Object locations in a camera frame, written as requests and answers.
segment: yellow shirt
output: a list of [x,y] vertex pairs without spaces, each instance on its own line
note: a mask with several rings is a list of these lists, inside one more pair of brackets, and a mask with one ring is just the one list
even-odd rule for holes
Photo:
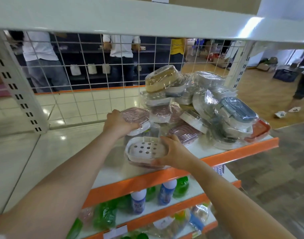
[[172,39],[170,54],[184,54],[185,39]]

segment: white bottle cap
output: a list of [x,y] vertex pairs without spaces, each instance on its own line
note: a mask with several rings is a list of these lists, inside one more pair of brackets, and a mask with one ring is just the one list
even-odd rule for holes
[[143,200],[146,196],[146,189],[143,189],[141,191],[138,192],[132,192],[131,193],[131,197],[132,199],[136,200],[136,201],[140,201]]
[[163,183],[164,187],[169,190],[174,189],[176,187],[176,184],[177,184],[176,179]]

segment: shoe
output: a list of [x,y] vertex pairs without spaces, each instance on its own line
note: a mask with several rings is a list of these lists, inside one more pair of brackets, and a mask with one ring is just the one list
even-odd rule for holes
[[299,112],[301,110],[300,106],[295,106],[293,108],[291,108],[288,112]]
[[280,112],[277,112],[274,114],[274,116],[276,118],[284,118],[286,116],[287,112],[284,112],[284,111],[280,111]]

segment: hand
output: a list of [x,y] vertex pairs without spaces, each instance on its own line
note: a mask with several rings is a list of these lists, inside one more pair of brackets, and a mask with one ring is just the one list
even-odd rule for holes
[[162,140],[169,146],[168,154],[163,158],[154,159],[152,165],[171,167],[188,171],[193,166],[194,161],[199,159],[195,157],[183,144],[176,135],[161,137]]
[[132,130],[141,127],[139,123],[129,123],[126,122],[121,112],[118,110],[113,110],[111,113],[107,114],[107,120],[104,123],[103,132],[115,135],[118,139],[124,137],[126,134]]

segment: man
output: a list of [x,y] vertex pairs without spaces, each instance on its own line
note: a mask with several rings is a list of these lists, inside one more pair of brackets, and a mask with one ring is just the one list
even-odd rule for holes
[[178,71],[183,67],[184,58],[187,57],[187,39],[172,38],[170,51],[170,64]]
[[292,100],[287,105],[284,111],[276,112],[275,118],[284,118],[287,112],[299,112],[301,110],[301,100],[304,98],[304,71],[301,73],[297,90],[292,97]]
[[[54,35],[63,38],[67,36],[65,33]],[[48,32],[24,32],[23,55],[38,93],[51,92],[49,85],[54,86],[54,91],[71,89],[66,72],[50,43]]]
[[[98,137],[0,216],[0,239],[66,238],[110,150],[118,139],[138,128],[139,123],[126,122],[121,112],[109,113]],[[234,239],[296,239],[243,192],[195,157],[177,136],[161,138],[169,152],[152,164],[191,173],[213,203],[215,217]]]
[[[132,49],[139,50],[139,44],[139,36],[103,35],[103,48],[111,50],[111,78],[109,83],[112,82],[112,84],[109,84],[109,87],[124,86],[123,81],[133,81],[134,62]],[[131,86],[133,82],[126,82],[125,84],[126,86]]]

